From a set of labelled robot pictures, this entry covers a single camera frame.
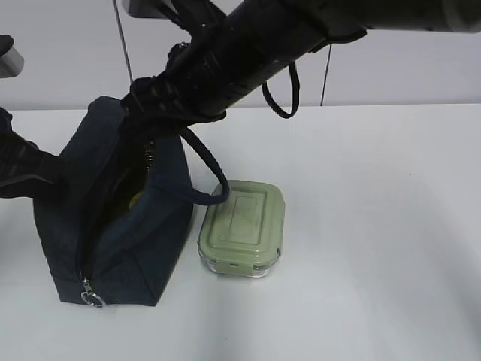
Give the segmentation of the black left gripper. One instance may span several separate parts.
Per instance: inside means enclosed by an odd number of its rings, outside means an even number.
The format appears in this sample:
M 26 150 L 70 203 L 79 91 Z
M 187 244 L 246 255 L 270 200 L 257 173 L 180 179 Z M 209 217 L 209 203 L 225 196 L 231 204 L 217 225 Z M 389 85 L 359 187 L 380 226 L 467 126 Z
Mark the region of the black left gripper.
M 68 189 L 62 160 L 42 151 L 12 128 L 13 116 L 1 109 L 1 197 L 57 201 Z

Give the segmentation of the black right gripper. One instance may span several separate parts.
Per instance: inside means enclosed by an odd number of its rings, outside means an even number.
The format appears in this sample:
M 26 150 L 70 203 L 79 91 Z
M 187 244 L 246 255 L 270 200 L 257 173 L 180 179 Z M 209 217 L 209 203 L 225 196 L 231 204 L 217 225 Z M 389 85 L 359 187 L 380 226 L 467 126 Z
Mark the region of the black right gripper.
M 174 45 L 165 70 L 135 80 L 122 99 L 126 113 L 119 131 L 122 138 L 142 143 L 176 135 L 196 123 L 224 119 L 229 108 L 228 64 L 223 41 Z

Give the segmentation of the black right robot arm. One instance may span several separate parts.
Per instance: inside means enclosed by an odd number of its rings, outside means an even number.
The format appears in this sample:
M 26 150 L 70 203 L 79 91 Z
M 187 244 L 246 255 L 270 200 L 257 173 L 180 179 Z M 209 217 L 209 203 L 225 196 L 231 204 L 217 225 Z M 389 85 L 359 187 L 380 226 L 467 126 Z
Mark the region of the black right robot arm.
M 124 141 L 176 135 L 223 119 L 233 104 L 306 53 L 370 30 L 480 31 L 478 1 L 244 1 L 226 14 L 210 1 L 130 1 L 129 15 L 168 19 L 190 34 L 158 76 L 121 101 Z

